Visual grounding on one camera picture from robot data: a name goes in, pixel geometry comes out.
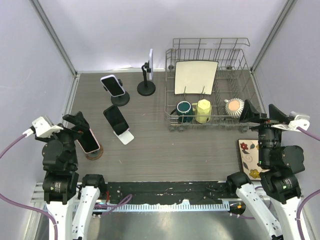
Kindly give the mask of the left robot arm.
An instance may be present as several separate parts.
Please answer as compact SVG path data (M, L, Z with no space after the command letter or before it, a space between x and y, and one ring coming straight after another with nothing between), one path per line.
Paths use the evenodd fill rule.
M49 238L86 240L96 201L106 195L107 184L101 174L86 174L78 185L75 141L87 145L96 142L96 138L81 111L66 114L63 120L71 123L72 128L56 125L42 149L44 201L54 219Z

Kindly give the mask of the black case phone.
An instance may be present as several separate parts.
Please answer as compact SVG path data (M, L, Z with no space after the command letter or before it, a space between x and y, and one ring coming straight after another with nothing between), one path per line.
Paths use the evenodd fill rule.
M129 129L127 121L117 106L112 105L108 107L103 111L103 115L117 136L123 134Z

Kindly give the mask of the pink case phone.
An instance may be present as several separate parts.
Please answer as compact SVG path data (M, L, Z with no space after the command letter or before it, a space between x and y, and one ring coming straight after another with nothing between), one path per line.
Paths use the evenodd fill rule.
M90 154L100 150L100 144L91 129L82 132L76 140L85 154Z

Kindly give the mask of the white phone stand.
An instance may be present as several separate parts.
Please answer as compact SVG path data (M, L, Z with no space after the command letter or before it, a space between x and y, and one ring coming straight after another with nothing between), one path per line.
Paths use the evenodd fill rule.
M113 131L113 133L124 145L129 144L134 139L134 136L130 132L129 128L120 135L117 135L115 131Z

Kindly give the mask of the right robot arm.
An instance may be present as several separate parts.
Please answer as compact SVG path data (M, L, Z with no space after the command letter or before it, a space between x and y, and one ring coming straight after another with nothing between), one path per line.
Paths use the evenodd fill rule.
M304 150L297 145L282 145L282 133L293 131L313 139L319 136L308 131L310 116L292 111L286 115L275 105L269 113L256 110L246 99L239 117L241 123L254 123L252 131L258 133L258 163L261 186L269 197L276 215L258 196L255 187L244 172L236 172L226 179L226 193L240 198L260 226L266 240L308 240L310 235L303 215L305 204L320 193L314 191L303 197L296 174L305 170Z

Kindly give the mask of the black round phone stand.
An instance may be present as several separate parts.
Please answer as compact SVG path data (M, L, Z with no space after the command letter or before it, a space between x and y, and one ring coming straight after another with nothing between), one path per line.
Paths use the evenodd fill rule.
M110 100L111 100L113 105L121 107L121 106L126 105L130 101L130 95L129 95L129 93L127 91L125 91L124 95L121 95L121 96L118 96L118 97L111 96Z

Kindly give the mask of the lavender case phone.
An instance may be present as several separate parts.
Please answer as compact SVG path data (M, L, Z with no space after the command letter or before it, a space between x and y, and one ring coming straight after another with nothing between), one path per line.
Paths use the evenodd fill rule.
M110 74L100 78L100 82L107 89L112 97L119 97L125 94L123 86L115 75Z

